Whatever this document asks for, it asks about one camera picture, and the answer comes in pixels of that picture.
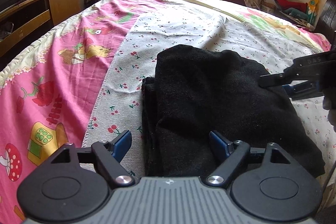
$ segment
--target cabinet door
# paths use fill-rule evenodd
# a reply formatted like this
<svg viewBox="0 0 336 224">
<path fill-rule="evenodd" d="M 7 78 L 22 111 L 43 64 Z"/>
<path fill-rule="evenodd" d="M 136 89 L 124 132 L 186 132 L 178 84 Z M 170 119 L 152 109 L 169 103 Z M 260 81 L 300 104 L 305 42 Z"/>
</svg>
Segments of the cabinet door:
<svg viewBox="0 0 336 224">
<path fill-rule="evenodd" d="M 49 0 L 49 5 L 54 26 L 81 11 L 79 0 Z"/>
</svg>

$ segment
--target black folded garment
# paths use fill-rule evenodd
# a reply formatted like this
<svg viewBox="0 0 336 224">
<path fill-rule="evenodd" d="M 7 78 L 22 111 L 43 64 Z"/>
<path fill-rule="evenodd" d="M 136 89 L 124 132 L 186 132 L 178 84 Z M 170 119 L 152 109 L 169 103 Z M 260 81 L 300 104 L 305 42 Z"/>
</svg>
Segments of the black folded garment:
<svg viewBox="0 0 336 224">
<path fill-rule="evenodd" d="M 251 147 L 278 143 L 314 177 L 322 153 L 310 140 L 282 87 L 262 89 L 263 65 L 225 50 L 186 45 L 157 56 L 155 78 L 143 81 L 143 138 L 147 176 L 208 176 L 218 167 L 209 132 Z"/>
</svg>

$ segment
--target bed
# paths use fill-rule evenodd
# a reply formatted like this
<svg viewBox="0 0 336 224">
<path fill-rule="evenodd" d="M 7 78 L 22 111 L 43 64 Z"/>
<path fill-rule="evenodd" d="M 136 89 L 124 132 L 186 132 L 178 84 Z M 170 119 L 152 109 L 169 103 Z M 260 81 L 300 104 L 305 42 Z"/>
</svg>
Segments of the bed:
<svg viewBox="0 0 336 224">
<path fill-rule="evenodd" d="M 230 49 L 281 72 L 293 58 L 330 50 L 323 35 L 219 0 L 102 0 L 53 28 L 0 72 L 0 223 L 24 219 L 20 182 L 64 143 L 90 146 L 124 129 L 133 145 L 122 164 L 143 175 L 141 83 L 156 55 L 185 43 Z M 322 98 L 293 102 L 307 135 L 336 160 L 336 135 Z M 321 183 L 325 176 L 318 178 Z M 333 203 L 332 178 L 323 207 Z"/>
</svg>

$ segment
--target gray ribbed panel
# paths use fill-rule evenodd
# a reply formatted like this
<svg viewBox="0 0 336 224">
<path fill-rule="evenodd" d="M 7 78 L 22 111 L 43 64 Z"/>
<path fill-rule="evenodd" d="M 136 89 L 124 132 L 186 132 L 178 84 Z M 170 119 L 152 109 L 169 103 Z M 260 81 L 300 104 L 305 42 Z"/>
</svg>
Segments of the gray ribbed panel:
<svg viewBox="0 0 336 224">
<path fill-rule="evenodd" d="M 96 215 L 77 224 L 265 224 L 238 209 L 219 188 L 199 178 L 142 178 L 117 189 Z M 314 224 L 306 220 L 301 224 Z M 27 220 L 24 224 L 37 224 Z"/>
</svg>

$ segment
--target bed sheet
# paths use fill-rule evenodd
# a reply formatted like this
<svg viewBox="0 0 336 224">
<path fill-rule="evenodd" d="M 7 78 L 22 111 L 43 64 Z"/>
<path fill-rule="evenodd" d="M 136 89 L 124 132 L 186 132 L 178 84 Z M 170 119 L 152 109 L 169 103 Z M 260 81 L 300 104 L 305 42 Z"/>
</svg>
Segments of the bed sheet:
<svg viewBox="0 0 336 224">
<path fill-rule="evenodd" d="M 323 51 L 317 41 L 286 21 L 213 1 L 102 0 L 31 44 L 0 73 L 0 111 L 6 118 L 0 134 L 1 223 L 23 220 L 16 200 L 20 182 L 63 143 L 80 147 L 88 124 L 90 128 L 98 126 L 91 116 L 97 95 L 113 58 L 127 54 L 119 49 L 121 42 L 136 51 L 138 45 L 124 38 L 140 14 L 190 3 L 215 9 L 235 21 L 250 22 L 312 52 Z M 314 105 L 307 103 L 312 106 L 310 117 L 317 113 Z M 330 148 L 330 142 L 324 147 Z"/>
</svg>

